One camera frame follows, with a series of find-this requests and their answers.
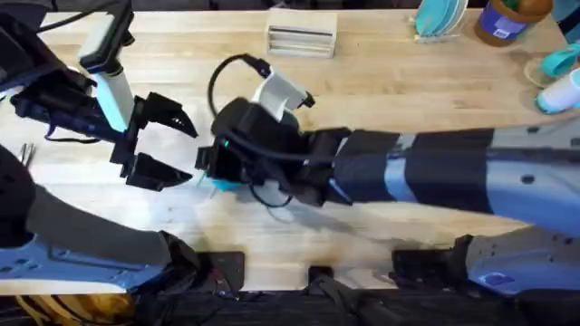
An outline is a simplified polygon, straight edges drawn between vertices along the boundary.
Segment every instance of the wooden table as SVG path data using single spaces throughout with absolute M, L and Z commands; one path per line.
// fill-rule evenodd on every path
M 534 110 L 537 89 L 524 64 L 565 45 L 556 24 L 546 19 L 524 40 L 493 48 L 474 35 L 479 10 L 467 12 L 463 35 L 454 43 L 416 44 L 408 18 L 414 11 L 342 11 L 334 59 L 269 57 L 277 70 L 316 98 L 297 116 L 305 129 L 333 126 L 393 131 L 465 129 L 534 124 L 554 118 Z M 63 19 L 50 14 L 48 21 Z M 497 235 L 524 224 L 412 204 L 322 209 L 293 203 L 268 211 L 245 190 L 217 193 L 193 168 L 197 146 L 211 143 L 206 102 L 210 74 L 234 53 L 265 55 L 266 12 L 138 13 L 131 26 L 137 42 L 121 62 L 135 94 L 156 91 L 183 103 L 200 137 L 189 139 L 150 125 L 138 150 L 193 171 L 182 187 L 155 193 L 127 187 L 119 166 L 108 163 L 112 145 L 71 145 L 43 141 L 46 126 L 21 120 L 4 103 L 1 142 L 17 152 L 34 141 L 36 182 L 59 198 L 124 225 L 166 230 L 198 250 L 246 252 L 247 290 L 288 290 L 305 286 L 311 264 L 331 264 L 352 286 L 392 287 L 393 248 L 446 246 L 460 235 Z M 75 54 L 96 17 L 42 34 L 63 61 Z M 228 67 L 216 87 L 218 106 L 238 95 L 251 96 L 259 78 L 239 64 Z M 0 293 L 113 292 L 94 283 L 5 281 Z

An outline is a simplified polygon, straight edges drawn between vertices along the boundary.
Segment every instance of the white bracket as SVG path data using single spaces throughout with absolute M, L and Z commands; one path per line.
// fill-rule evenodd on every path
M 308 97 L 302 87 L 294 84 L 270 67 L 270 75 L 257 88 L 252 102 L 259 103 L 271 116 L 281 121 L 285 111 L 298 109 Z

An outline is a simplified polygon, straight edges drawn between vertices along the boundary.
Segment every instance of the blue container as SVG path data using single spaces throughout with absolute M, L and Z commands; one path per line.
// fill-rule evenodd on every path
M 503 0 L 490 0 L 483 9 L 475 34 L 493 46 L 512 44 L 531 25 L 540 22 L 552 11 L 552 0 L 546 0 L 546 11 L 539 15 L 524 15 L 509 9 Z

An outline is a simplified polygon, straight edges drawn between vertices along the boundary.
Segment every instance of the black cable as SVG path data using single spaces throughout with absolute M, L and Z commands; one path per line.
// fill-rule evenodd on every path
M 222 63 L 220 63 L 219 66 L 216 68 L 216 70 L 214 70 L 214 73 L 211 74 L 211 78 L 209 78 L 209 84 L 208 84 L 208 106 L 209 106 L 209 110 L 211 111 L 211 114 L 213 114 L 214 118 L 216 118 L 218 116 L 218 111 L 216 110 L 216 105 L 214 104 L 214 87 L 216 86 L 216 80 L 218 79 L 219 74 L 230 63 L 232 63 L 236 60 L 243 60 L 246 56 L 247 56 L 247 54 L 245 54 L 245 53 L 230 56 L 229 58 L 224 60 Z
M 69 306 L 64 303 L 61 298 L 58 296 L 51 294 L 51 298 L 60 305 L 63 309 L 65 309 L 68 313 L 70 313 L 76 320 L 78 320 L 81 324 L 92 324 L 92 325 L 99 325 L 99 326 L 121 326 L 127 323 L 131 323 L 132 321 L 121 321 L 121 322 L 100 322 L 100 321 L 89 321 L 88 319 L 82 317 L 80 314 L 73 311 Z
M 95 12 L 98 12 L 98 11 L 100 11 L 100 10 L 102 10 L 102 9 L 110 6 L 110 5 L 116 5 L 116 4 L 119 3 L 119 1 L 120 0 L 111 0 L 111 1 L 104 2 L 104 3 L 100 4 L 100 5 L 96 5 L 93 9 L 90 9 L 90 10 L 88 10 L 86 12 L 82 12 L 82 13 L 76 14 L 76 15 L 74 15 L 72 17 L 68 17 L 66 19 L 63 19 L 60 22 L 56 22 L 56 23 L 48 24 L 46 26 L 42 26 L 38 30 L 36 30 L 36 32 L 37 33 L 42 33 L 42 32 L 46 32 L 46 31 L 50 31 L 52 29 L 65 26 L 66 24 L 70 24 L 70 23 L 76 22 L 76 21 L 81 20 L 84 17 L 88 16 L 89 14 L 93 14 Z
M 76 142 L 80 144 L 96 144 L 99 141 L 101 141 L 100 139 L 73 139 L 73 138 L 54 139 L 48 136 L 44 136 L 44 139 L 53 142 Z
M 254 189 L 254 185 L 249 184 L 247 185 L 250 188 L 250 192 L 252 193 L 252 196 L 262 205 L 268 207 L 268 208 L 282 208 L 287 206 L 288 204 L 290 204 L 290 202 L 292 201 L 292 199 L 294 199 L 293 196 L 288 196 L 288 198 L 286 199 L 286 201 L 284 201 L 284 203 L 282 204 L 270 204 L 268 202 L 266 202 L 262 197 L 260 197 L 256 190 Z
M 257 155 L 262 156 L 262 157 L 266 157 L 266 158 L 271 158 L 271 159 L 276 159 L 276 160 L 285 160 L 285 161 L 294 161 L 294 162 L 310 161 L 310 162 L 315 162 L 315 163 L 332 163 L 337 159 L 337 157 L 316 157 L 316 156 L 310 156 L 310 155 L 288 154 L 288 153 L 273 151 L 270 149 L 265 149 L 265 148 L 260 147 L 256 144 L 253 144 L 252 142 L 250 142 L 248 140 L 245 140 L 242 137 L 239 137 L 236 133 L 234 133 L 231 130 L 226 131 L 224 133 L 224 135 L 228 139 L 236 142 L 237 145 L 240 145 L 240 146 L 244 147 L 245 149 L 254 152 Z

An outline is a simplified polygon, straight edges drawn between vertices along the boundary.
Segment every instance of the white plate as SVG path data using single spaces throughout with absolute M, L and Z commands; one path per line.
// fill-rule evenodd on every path
M 468 2 L 469 0 L 458 1 L 458 9 L 455 11 L 453 19 L 451 19 L 449 24 L 441 31 L 442 34 L 451 32 L 455 29 L 455 27 L 458 26 L 459 22 L 461 21 L 461 18 L 463 18 L 463 15 L 465 14 L 465 11 L 468 8 Z

